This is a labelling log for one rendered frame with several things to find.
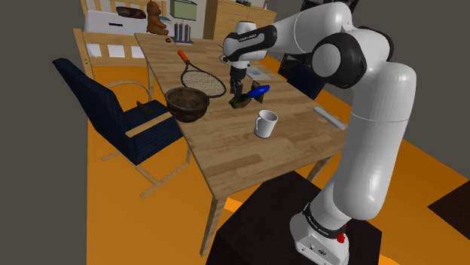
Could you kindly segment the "pale flat book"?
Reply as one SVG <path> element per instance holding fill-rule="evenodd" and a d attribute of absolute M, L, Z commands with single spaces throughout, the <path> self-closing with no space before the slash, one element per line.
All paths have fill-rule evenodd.
<path fill-rule="evenodd" d="M 270 80 L 271 77 L 257 67 L 250 66 L 246 69 L 246 74 L 254 81 Z"/>

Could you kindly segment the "blue oval object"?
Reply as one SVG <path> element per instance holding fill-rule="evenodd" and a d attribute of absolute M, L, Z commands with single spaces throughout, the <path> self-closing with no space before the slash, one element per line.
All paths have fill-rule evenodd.
<path fill-rule="evenodd" d="M 270 89 L 270 85 L 261 85 L 261 86 L 257 86 L 255 89 L 250 90 L 250 91 L 247 93 L 247 95 L 248 95 L 250 98 L 255 98 L 255 97 L 264 95 L 269 89 Z"/>

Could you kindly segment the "dark green block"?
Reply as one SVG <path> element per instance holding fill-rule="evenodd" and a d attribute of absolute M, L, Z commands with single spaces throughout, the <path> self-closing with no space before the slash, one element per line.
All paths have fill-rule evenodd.
<path fill-rule="evenodd" d="M 229 104 L 232 108 L 244 108 L 251 102 L 252 98 L 247 94 L 241 94 L 240 96 L 233 97 Z"/>

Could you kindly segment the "white mug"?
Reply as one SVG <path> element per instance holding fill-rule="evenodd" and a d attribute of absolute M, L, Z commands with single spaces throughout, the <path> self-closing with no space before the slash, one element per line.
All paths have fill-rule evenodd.
<path fill-rule="evenodd" d="M 278 116 L 272 111 L 261 110 L 255 119 L 254 134 L 260 138 L 269 138 L 278 121 Z"/>

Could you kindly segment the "wooden chest of drawers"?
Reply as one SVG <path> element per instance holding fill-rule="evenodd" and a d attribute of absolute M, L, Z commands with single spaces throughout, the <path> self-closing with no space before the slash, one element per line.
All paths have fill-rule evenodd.
<path fill-rule="evenodd" d="M 276 12 L 245 6 L 231 0 L 206 0 L 203 38 L 223 41 L 239 21 L 253 22 L 258 28 L 273 23 Z"/>

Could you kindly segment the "dark brown bowl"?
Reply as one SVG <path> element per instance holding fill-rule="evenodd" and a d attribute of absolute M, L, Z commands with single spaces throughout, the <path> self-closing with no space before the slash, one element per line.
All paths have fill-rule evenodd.
<path fill-rule="evenodd" d="M 178 121 L 192 123 L 200 119 L 209 106 L 209 97 L 190 87 L 175 87 L 165 93 L 170 114 Z"/>

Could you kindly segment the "dark blue chair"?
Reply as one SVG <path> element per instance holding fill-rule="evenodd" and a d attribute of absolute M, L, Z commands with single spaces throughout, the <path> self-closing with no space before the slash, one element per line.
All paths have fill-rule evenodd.
<path fill-rule="evenodd" d="M 325 83 L 314 75 L 310 61 L 310 53 L 285 53 L 278 73 L 294 88 L 301 91 L 310 99 L 315 100 L 325 86 Z"/>

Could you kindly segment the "blue candle holder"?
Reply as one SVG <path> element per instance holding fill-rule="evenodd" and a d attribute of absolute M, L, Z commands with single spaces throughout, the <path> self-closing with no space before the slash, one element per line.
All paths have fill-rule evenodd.
<path fill-rule="evenodd" d="M 191 40 L 191 27 L 188 24 L 176 23 L 172 40 L 176 44 L 193 44 Z"/>

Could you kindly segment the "wooden table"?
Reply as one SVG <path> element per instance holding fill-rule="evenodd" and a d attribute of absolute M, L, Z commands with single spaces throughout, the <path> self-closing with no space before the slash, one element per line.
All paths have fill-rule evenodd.
<path fill-rule="evenodd" d="M 181 124 L 182 140 L 147 162 L 148 170 L 162 178 L 191 152 L 187 169 L 147 201 L 148 240 L 171 263 L 207 253 L 231 194 L 326 161 L 343 147 L 346 133 L 320 117 L 312 99 L 277 73 L 269 76 L 263 102 L 234 109 L 230 94 L 212 99 L 202 118 Z M 253 132 L 261 110 L 278 116 L 266 139 Z"/>

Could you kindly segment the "green box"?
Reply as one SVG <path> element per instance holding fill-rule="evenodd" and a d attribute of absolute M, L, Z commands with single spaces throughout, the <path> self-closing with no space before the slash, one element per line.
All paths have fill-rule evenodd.
<path fill-rule="evenodd" d="M 170 0 L 170 14 L 177 19 L 197 20 L 197 3 L 191 0 Z"/>

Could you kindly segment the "brown teddy bear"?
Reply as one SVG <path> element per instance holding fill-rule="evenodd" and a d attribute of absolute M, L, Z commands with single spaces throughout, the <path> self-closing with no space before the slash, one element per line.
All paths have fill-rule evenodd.
<path fill-rule="evenodd" d="M 168 35 L 166 24 L 160 21 L 161 9 L 158 3 L 149 1 L 147 3 L 147 29 L 146 32 L 156 35 Z"/>

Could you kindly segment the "grey remote control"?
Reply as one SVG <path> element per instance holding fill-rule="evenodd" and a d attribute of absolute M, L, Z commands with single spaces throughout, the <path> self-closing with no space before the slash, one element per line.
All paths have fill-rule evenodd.
<path fill-rule="evenodd" d="M 337 129 L 339 130 L 345 130 L 346 129 L 346 125 L 344 123 L 342 123 L 341 121 L 339 121 L 336 117 L 332 116 L 331 114 L 329 114 L 325 109 L 321 108 L 321 107 L 315 107 L 314 108 L 314 111 L 320 115 L 322 118 L 324 118 L 325 120 L 327 120 L 331 125 L 333 125 L 334 127 L 336 127 Z"/>

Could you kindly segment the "black robot stand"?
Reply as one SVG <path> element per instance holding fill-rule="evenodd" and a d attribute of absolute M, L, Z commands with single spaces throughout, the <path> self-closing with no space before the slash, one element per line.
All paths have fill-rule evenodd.
<path fill-rule="evenodd" d="M 220 227 L 206 265 L 318 265 L 295 248 L 290 220 L 319 192 L 296 172 L 264 182 Z"/>

